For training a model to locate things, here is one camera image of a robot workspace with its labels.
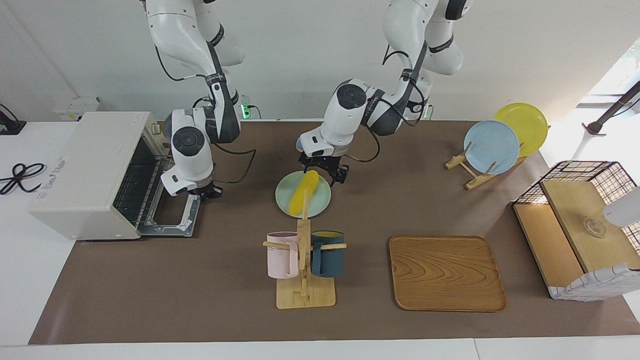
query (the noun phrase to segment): checkered cloth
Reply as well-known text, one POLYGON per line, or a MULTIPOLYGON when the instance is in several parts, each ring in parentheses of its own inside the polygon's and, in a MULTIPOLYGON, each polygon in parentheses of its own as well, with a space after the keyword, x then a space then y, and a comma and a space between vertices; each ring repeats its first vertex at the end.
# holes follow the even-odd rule
POLYGON ((640 270, 627 264, 602 268, 580 276, 569 286, 549 286, 554 300, 597 301, 640 289, 640 270))

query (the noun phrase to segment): yellow plate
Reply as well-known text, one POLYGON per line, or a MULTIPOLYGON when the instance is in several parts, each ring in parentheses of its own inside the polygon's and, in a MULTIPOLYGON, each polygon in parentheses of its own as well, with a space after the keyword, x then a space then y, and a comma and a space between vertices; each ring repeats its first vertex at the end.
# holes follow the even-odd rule
POLYGON ((509 104, 498 110, 495 120, 507 124, 522 144, 519 156, 536 152, 547 139, 548 124, 542 111, 524 102, 509 104))

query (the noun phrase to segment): green light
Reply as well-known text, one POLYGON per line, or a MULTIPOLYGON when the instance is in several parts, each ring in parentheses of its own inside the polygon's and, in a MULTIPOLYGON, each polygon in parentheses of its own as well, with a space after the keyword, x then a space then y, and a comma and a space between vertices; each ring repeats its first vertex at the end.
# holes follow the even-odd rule
POLYGON ((249 108, 244 104, 242 104, 242 115, 245 119, 251 117, 251 110, 249 110, 249 108))

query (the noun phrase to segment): yellow corn toy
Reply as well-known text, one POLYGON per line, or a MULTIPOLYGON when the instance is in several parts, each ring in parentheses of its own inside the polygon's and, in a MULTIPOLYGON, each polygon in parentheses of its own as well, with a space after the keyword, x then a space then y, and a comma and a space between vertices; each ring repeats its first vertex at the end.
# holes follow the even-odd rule
POLYGON ((309 170, 302 177, 298 188, 293 193, 291 197, 291 202, 289 203, 289 213, 291 215, 298 215, 302 212, 302 207, 305 202, 305 190, 309 191, 309 201, 311 201, 311 195, 314 194, 316 187, 318 185, 318 180, 320 180, 320 175, 318 175, 317 171, 309 170))

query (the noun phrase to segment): white table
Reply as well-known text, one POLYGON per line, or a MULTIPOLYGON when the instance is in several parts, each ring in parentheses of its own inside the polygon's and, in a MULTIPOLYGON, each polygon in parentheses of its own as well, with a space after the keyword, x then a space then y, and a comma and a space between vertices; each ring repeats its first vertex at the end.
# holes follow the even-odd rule
MULTIPOLYGON (((77 123, 29 123, 0 136, 0 176, 15 163, 52 164, 77 123)), ((25 181, 32 187, 48 172, 25 181)), ((25 346, 73 242, 27 214, 34 193, 0 197, 0 359, 635 359, 640 336, 282 343, 153 343, 25 346)))

